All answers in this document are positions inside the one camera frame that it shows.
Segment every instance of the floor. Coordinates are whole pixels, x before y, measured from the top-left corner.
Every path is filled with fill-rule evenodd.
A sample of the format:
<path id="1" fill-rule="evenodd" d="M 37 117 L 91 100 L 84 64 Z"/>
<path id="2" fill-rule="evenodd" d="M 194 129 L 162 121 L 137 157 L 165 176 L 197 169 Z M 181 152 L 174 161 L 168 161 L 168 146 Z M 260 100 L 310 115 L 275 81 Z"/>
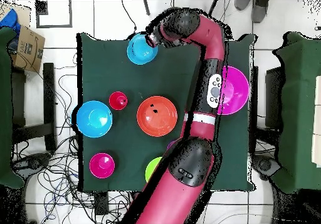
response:
<path id="1" fill-rule="evenodd" d="M 76 53 L 76 34 L 86 32 L 100 40 L 124 40 L 134 31 L 134 24 L 126 15 L 121 0 L 72 0 L 72 28 L 36 28 L 36 15 L 34 1 L 14 1 L 16 4 L 31 8 L 31 30 L 46 38 L 43 62 L 55 64 L 56 91 L 63 97 L 66 103 L 71 101 L 68 113 L 70 114 L 77 104 L 76 77 L 65 76 L 61 78 L 61 86 L 71 95 L 69 96 L 58 86 L 58 79 L 62 75 L 76 75 L 74 64 Z M 145 30 L 146 25 L 164 9 L 171 6 L 171 0 L 148 0 L 150 16 L 145 13 L 143 0 L 124 0 L 130 17 L 137 26 L 137 31 Z M 175 0 L 175 6 L 201 8 L 209 11 L 212 0 Z M 278 59 L 272 54 L 272 50 L 281 47 L 283 34 L 287 31 L 299 31 L 306 36 L 316 37 L 321 31 L 315 31 L 316 25 L 321 25 L 321 14 L 314 8 L 314 1 L 310 0 L 270 0 L 267 17 L 260 24 L 251 22 L 251 4 L 244 11 L 237 11 L 234 0 L 219 0 L 214 9 L 213 16 L 222 19 L 231 27 L 234 40 L 241 35 L 254 33 L 258 36 L 254 46 L 254 64 L 259 67 L 258 79 L 258 125 L 264 126 L 265 115 L 265 73 L 268 69 L 280 65 Z M 227 7 L 223 16 L 224 5 Z M 39 17 L 40 25 L 69 24 L 70 16 L 68 0 L 49 0 L 47 16 Z M 26 100 L 25 117 L 26 124 L 39 124 L 43 122 L 43 83 L 42 79 L 33 72 L 26 72 Z M 58 143 L 74 134 L 69 127 L 64 127 L 64 108 L 57 101 L 56 126 Z M 22 149 L 25 143 L 18 146 Z M 44 151 L 43 139 L 32 139 L 30 146 L 24 150 L 25 154 Z M 66 144 L 63 144 L 57 153 L 67 152 Z M 54 201 L 49 191 L 57 188 L 48 182 L 57 174 L 46 175 L 40 173 L 34 175 L 28 184 L 26 192 L 26 209 L 28 218 L 37 220 L 38 224 L 47 215 L 46 210 L 53 210 L 52 215 L 44 224 L 94 224 L 87 217 L 85 210 L 79 205 L 73 208 L 66 201 L 58 202 L 53 208 Z M 242 191 L 216 191 L 204 210 L 197 224 L 270 224 L 273 210 L 273 198 L 271 186 L 262 181 L 255 171 L 251 171 L 251 180 L 255 184 L 255 190 L 249 193 Z M 124 203 L 126 199 L 118 193 L 110 193 L 110 210 L 119 208 L 119 201 Z M 125 212 L 124 206 L 119 208 L 120 213 Z M 92 209 L 86 209 L 88 214 L 94 213 Z M 107 218 L 113 219 L 113 215 L 97 217 L 97 222 L 105 223 Z"/>

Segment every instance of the light blue bowl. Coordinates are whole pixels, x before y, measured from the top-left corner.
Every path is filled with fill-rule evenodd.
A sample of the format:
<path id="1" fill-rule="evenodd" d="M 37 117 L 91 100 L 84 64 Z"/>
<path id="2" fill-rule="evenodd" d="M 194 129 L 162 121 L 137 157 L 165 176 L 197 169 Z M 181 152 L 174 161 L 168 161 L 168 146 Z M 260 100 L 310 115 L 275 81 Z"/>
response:
<path id="1" fill-rule="evenodd" d="M 76 124 L 78 130 L 91 138 L 101 137 L 112 126 L 112 112 L 102 102 L 92 100 L 85 102 L 78 110 Z"/>
<path id="2" fill-rule="evenodd" d="M 136 34 L 127 47 L 127 56 L 136 65 L 144 65 L 152 61 L 158 52 L 158 46 L 152 48 L 146 42 L 145 35 Z"/>

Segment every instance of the green tablecloth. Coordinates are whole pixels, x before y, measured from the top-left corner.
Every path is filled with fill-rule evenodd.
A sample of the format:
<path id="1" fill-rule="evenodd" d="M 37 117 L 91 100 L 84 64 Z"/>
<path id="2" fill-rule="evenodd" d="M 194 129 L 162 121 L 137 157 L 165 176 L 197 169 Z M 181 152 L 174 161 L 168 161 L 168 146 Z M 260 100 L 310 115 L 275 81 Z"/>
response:
<path id="1" fill-rule="evenodd" d="M 288 33 L 277 49 L 285 70 L 282 88 L 283 132 L 278 160 L 281 170 L 273 182 L 285 193 L 298 189 L 321 189 L 321 168 L 312 162 L 315 77 L 321 75 L 321 41 Z"/>
<path id="2" fill-rule="evenodd" d="M 24 186 L 21 177 L 10 168 L 13 135 L 13 104 L 11 95 L 11 59 L 7 44 L 16 36 L 11 28 L 0 28 L 0 184 L 12 188 Z"/>
<path id="3" fill-rule="evenodd" d="M 249 48 L 253 40 L 253 35 L 246 35 L 241 41 L 228 42 L 228 65 L 243 71 L 249 81 Z M 93 40 L 82 34 L 83 102 L 99 100 L 109 106 L 108 98 L 114 91 L 124 92 L 129 100 L 123 110 L 112 110 L 113 125 L 106 135 L 96 139 L 83 137 L 83 191 L 140 191 L 145 185 L 149 161 L 162 156 L 168 143 L 181 132 L 198 49 L 193 45 L 172 49 L 160 46 L 152 62 L 135 65 L 127 58 L 127 45 L 128 41 Z M 148 136 L 137 124 L 140 103 L 153 95 L 169 98 L 177 109 L 177 124 L 166 136 Z M 234 115 L 222 117 L 218 142 L 223 162 L 213 189 L 253 189 L 247 182 L 246 171 L 247 106 Z M 116 168 L 109 178 L 98 179 L 89 170 L 89 161 L 98 152 L 109 153 L 115 160 Z"/>

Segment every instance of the shoe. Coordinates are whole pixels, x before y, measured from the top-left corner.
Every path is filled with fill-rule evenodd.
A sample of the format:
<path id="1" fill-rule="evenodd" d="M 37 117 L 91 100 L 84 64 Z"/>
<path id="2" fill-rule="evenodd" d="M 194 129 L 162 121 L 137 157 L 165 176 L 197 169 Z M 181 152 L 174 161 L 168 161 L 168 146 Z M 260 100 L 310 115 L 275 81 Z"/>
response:
<path id="1" fill-rule="evenodd" d="M 258 24 L 263 21 L 268 11 L 268 0 L 255 0 L 252 9 L 251 19 L 252 22 Z"/>
<path id="2" fill-rule="evenodd" d="M 235 8 L 239 11 L 244 10 L 248 6 L 249 3 L 250 3 L 250 0 L 235 0 L 234 1 Z"/>

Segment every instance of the red robot arm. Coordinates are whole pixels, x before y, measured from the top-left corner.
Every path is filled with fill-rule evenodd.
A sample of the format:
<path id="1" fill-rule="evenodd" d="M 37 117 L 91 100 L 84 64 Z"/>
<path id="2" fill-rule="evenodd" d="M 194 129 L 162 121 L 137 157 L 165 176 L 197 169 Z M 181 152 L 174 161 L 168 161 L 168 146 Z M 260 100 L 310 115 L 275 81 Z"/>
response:
<path id="1" fill-rule="evenodd" d="M 193 43 L 200 49 L 180 138 L 165 152 L 121 224 L 183 224 L 214 164 L 212 141 L 224 62 L 224 32 L 201 10 L 172 8 L 146 28 L 155 47 Z"/>

